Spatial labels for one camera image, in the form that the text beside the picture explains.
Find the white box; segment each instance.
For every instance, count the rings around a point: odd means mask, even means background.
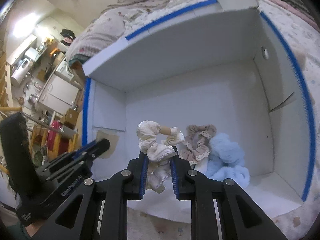
[[[184,13],[189,17],[177,17]],[[190,124],[213,124],[244,149],[251,176],[245,191],[268,216],[306,200],[315,158],[308,89],[290,47],[255,0],[210,0],[176,11],[104,49],[84,71],[90,79],[83,143],[101,128],[120,136],[111,157],[94,162],[96,180],[137,158],[141,121],[183,132]],[[128,206],[190,222],[190,203],[177,202],[171,184]]]

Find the brown paper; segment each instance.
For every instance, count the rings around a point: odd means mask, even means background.
[[[107,134],[105,132],[103,132],[102,130],[98,130],[97,132],[97,136],[96,136],[96,141],[100,141],[101,139],[107,139],[109,140],[110,142],[110,148],[109,150],[105,151],[103,154],[101,154],[99,156],[99,158],[102,158],[102,159],[107,159],[109,158],[113,152],[115,151],[116,149],[116,146],[118,144],[118,140],[119,140],[119,136],[118,135],[115,135],[115,134]]]

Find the blue tape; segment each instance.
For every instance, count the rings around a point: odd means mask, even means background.
[[[268,18],[268,16],[265,15],[263,12],[261,12],[260,15],[267,22],[267,24],[270,26],[273,32],[276,34],[282,46],[286,50],[289,56],[289,59],[292,63],[294,74],[300,85],[300,92],[302,95],[302,99],[305,102],[305,110],[307,113],[307,120],[308,120],[308,126],[309,126],[309,134],[310,134],[310,139],[309,139],[310,146],[309,146],[309,166],[308,166],[307,179],[306,179],[306,183],[304,186],[301,199],[303,201],[306,201],[309,190],[310,190],[310,186],[311,186],[313,167],[315,164],[315,154],[316,154],[316,134],[315,134],[315,122],[314,122],[314,116],[313,116],[313,110],[312,110],[312,103],[311,103],[309,91],[307,88],[307,84],[303,78],[303,74],[297,62],[297,59],[294,56],[293,52],[291,51],[289,45],[287,44],[287,42],[285,41],[281,33],[278,31],[276,26],[273,24],[273,22]]]
[[[179,178],[177,174],[176,163],[174,162],[173,158],[170,159],[169,163],[172,177],[173,193],[176,195],[176,199],[179,199]]]
[[[81,155],[81,153],[85,152],[87,149],[89,149],[90,147],[95,145],[95,143],[96,143],[96,140],[93,140],[92,142],[90,142],[87,145],[83,146],[79,150],[76,150],[72,158],[75,160],[76,158],[78,158]]]
[[[204,6],[207,6],[207,5],[211,5],[211,4],[215,4],[217,3],[218,1],[217,0],[207,0],[207,1],[203,1],[203,2],[199,2],[199,3],[196,3],[196,4],[192,4],[192,5],[189,5],[185,8],[182,8],[180,10],[177,10],[177,11],[174,11],[172,13],[169,13],[159,19],[156,19],[155,21],[141,27],[140,29],[136,30],[135,32],[129,34],[128,36],[126,36],[126,39],[129,41],[131,40],[132,38],[134,38],[135,36],[139,35],[140,33],[156,26],[156,25],[159,25],[165,21],[168,21],[172,18],[175,18],[181,14],[184,14],[186,12],[189,12],[189,11],[192,11],[194,9],[198,9],[198,8],[201,8],[201,7],[204,7]]]
[[[87,78],[85,83],[85,93],[84,93],[84,101],[83,101],[82,146],[85,146],[88,143],[87,130],[88,130],[88,106],[89,106],[90,85],[91,85],[91,78]]]
[[[147,155],[145,154],[145,156],[143,158],[142,170],[141,170],[141,174],[140,174],[139,195],[140,195],[141,199],[143,198],[143,195],[146,191],[148,165],[149,165],[149,159],[148,159]]]

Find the blue plush toy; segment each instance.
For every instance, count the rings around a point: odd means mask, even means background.
[[[229,135],[218,133],[210,139],[206,176],[209,179],[223,181],[233,179],[242,188],[249,185],[249,170],[244,167],[244,151],[236,142],[231,142]]]

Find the metal screw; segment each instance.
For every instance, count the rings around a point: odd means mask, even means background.
[[[196,170],[188,170],[188,174],[190,176],[196,176],[198,174],[198,172]]]
[[[225,180],[225,183],[226,183],[227,185],[229,185],[229,186],[232,186],[232,185],[235,184],[235,181],[234,181],[233,179],[226,179],[226,180]]]
[[[83,181],[83,184],[85,184],[86,186],[90,186],[91,184],[93,183],[93,179],[85,179],[84,181]]]
[[[122,176],[129,176],[131,174],[131,171],[129,171],[129,170],[123,170],[123,171],[121,171],[121,175]]]

